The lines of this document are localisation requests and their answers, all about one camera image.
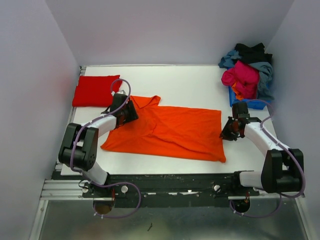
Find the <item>black t shirt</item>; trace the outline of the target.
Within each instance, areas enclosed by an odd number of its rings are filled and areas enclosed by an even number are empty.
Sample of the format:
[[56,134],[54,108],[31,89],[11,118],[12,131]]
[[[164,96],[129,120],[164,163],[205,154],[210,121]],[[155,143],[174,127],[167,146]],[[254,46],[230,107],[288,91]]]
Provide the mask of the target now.
[[264,44],[258,43],[252,47],[246,46],[242,43],[237,43],[234,47],[234,50],[238,52],[241,56],[241,61],[245,64],[253,64],[259,62],[268,62],[272,63],[273,55],[270,53],[265,53]]

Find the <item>aluminium frame profile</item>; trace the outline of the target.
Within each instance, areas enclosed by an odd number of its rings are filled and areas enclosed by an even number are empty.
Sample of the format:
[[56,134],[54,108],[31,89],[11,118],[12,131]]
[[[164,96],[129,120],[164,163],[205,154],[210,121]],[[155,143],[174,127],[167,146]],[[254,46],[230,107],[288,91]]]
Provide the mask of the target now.
[[[68,120],[67,120],[67,124],[65,125],[64,132],[66,131],[67,126],[73,122],[74,118],[75,118],[75,114],[76,114],[76,108],[72,107],[68,116]],[[48,190],[48,186],[50,183],[54,183],[54,184],[60,184],[62,185],[65,181],[67,181],[66,179],[59,179],[61,177],[61,171],[63,168],[63,164],[59,162],[59,159],[56,160],[56,163],[54,165],[54,169],[53,172],[51,174],[51,176],[49,177],[49,179],[45,179],[44,180],[44,184],[41,190],[41,194],[40,194],[40,200],[44,200],[45,198],[45,190]]]

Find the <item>orange t shirt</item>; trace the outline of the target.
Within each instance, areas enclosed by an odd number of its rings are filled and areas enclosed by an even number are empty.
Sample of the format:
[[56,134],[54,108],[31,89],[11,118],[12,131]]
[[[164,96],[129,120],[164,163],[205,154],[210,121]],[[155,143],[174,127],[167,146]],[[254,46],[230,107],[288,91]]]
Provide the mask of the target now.
[[226,162],[220,110],[160,106],[160,96],[131,96],[138,119],[109,132],[109,152]]

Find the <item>folded red t shirt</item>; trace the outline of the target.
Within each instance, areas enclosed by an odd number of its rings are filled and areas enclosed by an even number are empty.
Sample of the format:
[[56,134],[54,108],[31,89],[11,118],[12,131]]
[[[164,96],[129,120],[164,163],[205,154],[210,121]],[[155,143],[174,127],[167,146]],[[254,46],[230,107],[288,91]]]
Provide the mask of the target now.
[[122,81],[120,75],[80,76],[72,100],[73,107],[108,107],[112,104],[112,91],[118,92]]

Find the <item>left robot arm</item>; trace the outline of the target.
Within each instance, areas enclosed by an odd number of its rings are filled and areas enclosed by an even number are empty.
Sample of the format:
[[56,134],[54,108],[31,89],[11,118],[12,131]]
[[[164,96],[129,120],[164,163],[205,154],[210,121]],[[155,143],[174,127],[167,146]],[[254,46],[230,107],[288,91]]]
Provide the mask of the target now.
[[109,173],[96,162],[98,139],[138,118],[130,97],[123,93],[115,93],[111,106],[100,116],[84,124],[72,122],[67,125],[58,153],[58,161],[95,183],[93,191],[99,197],[107,197],[110,194],[111,185],[107,182]]

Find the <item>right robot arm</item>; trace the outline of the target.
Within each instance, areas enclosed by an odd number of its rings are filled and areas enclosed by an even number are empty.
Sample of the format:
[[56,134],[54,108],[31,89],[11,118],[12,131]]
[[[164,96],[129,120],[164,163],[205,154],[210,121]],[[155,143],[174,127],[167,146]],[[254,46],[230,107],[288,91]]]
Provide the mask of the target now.
[[230,183],[230,191],[241,196],[248,188],[276,193],[286,198],[297,198],[304,193],[304,155],[298,148],[290,148],[273,136],[264,121],[250,116],[248,104],[232,105],[232,116],[222,129],[221,139],[236,141],[249,139],[265,157],[261,171],[236,171]]

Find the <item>blue plastic bin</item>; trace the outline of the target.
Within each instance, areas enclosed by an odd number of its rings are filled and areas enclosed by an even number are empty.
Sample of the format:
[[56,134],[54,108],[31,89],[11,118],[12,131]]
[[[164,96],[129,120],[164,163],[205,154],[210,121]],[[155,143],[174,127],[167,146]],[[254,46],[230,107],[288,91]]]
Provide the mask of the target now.
[[236,98],[236,94],[233,91],[233,89],[229,86],[228,87],[228,94],[229,94],[229,105],[232,107],[233,104],[239,103],[239,102],[246,102],[247,107],[249,109],[254,109],[254,110],[263,110],[267,105],[271,103],[270,100],[261,100],[261,99],[243,99],[243,100],[238,100]]

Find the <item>grey blue t shirt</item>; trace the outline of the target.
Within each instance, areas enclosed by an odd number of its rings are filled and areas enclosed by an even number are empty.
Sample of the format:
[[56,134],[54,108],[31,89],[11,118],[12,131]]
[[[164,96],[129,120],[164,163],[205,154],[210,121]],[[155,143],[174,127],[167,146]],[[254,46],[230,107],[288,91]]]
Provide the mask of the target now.
[[[239,53],[233,49],[229,51],[225,56],[223,56],[218,63],[218,66],[223,69],[230,69],[235,66],[237,61],[241,61],[241,56]],[[265,101],[272,101],[274,97],[271,93],[270,86],[273,81],[274,69],[271,63],[268,62],[256,62],[247,64],[259,72],[259,82],[257,85],[257,98]]]

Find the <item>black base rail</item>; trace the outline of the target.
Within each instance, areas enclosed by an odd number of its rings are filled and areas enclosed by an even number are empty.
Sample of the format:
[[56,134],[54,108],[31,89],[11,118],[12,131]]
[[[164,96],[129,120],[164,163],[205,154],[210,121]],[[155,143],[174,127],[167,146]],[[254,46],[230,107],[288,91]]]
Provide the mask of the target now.
[[108,188],[89,183],[80,175],[63,176],[54,171],[52,180],[75,182],[80,197],[97,205],[114,208],[227,208],[233,202],[245,213],[263,195],[252,187],[240,185],[235,173],[208,174],[114,174]]

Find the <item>magenta t shirt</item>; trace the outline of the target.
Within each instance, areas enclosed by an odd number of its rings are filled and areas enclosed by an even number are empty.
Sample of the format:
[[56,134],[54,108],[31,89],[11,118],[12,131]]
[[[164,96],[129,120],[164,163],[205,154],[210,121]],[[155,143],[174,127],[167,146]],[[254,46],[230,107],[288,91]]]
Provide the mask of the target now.
[[237,61],[221,77],[222,84],[231,87],[238,100],[255,99],[259,80],[259,71],[242,61]]

